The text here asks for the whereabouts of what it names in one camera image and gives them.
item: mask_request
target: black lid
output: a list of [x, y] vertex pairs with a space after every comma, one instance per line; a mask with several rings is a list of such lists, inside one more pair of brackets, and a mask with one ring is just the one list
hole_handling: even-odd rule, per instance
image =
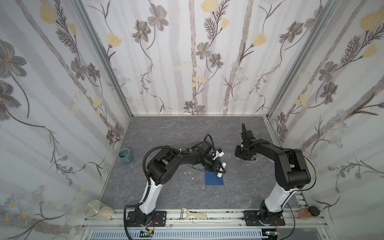
[[310, 214], [314, 217], [317, 217], [320, 214], [320, 210], [315, 206], [308, 207], [308, 210], [309, 210]]

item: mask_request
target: blue mug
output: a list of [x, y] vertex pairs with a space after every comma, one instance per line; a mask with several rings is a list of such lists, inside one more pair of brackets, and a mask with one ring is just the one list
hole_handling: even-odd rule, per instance
[[122, 163], [129, 163], [133, 160], [133, 154], [128, 148], [122, 148], [119, 150], [118, 158]]

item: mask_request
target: robotic arm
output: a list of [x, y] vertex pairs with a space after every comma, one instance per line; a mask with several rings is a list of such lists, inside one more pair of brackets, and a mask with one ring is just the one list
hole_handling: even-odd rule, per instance
[[226, 173], [220, 161], [216, 159], [223, 156], [224, 152], [221, 149], [216, 150], [213, 141], [206, 140], [207, 136], [210, 137], [207, 134], [204, 140], [186, 151], [181, 151], [181, 149], [178, 151], [170, 146], [159, 147], [161, 150], [146, 165], [148, 171], [146, 172], [144, 169], [144, 174], [149, 177], [151, 184], [147, 184], [140, 205], [135, 208], [136, 223], [142, 226], [151, 224], [160, 190], [172, 178], [180, 165], [202, 164], [210, 172]]
[[292, 192], [311, 182], [303, 153], [299, 149], [284, 149], [266, 140], [255, 139], [252, 131], [246, 130], [244, 123], [241, 136], [242, 143], [241, 146], [236, 147], [236, 157], [249, 161], [252, 156], [259, 153], [275, 162], [276, 185], [271, 194], [261, 203], [258, 212], [259, 221], [266, 226], [275, 221], [279, 225], [284, 225], [280, 217]]

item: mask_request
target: floral wallpaper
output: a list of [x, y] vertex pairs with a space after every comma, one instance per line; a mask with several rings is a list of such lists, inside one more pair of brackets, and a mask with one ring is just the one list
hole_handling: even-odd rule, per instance
[[326, 1], [83, 0], [134, 114], [266, 114]]
[[384, 5], [341, 1], [270, 116], [285, 147], [315, 164], [304, 192], [338, 240], [381, 238]]
[[70, 2], [0, 3], [2, 238], [81, 238], [128, 123], [101, 66]]

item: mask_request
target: metal lid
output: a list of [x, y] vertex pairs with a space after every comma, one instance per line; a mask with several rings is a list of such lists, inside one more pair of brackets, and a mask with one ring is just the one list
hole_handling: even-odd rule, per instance
[[308, 210], [309, 210], [310, 214], [314, 217], [317, 217], [320, 214], [320, 210], [315, 206], [308, 207]]
[[87, 217], [93, 217], [96, 214], [98, 214], [100, 210], [101, 210], [101, 202], [99, 200], [93, 200], [93, 201], [90, 201], [85, 206], [84, 214]]

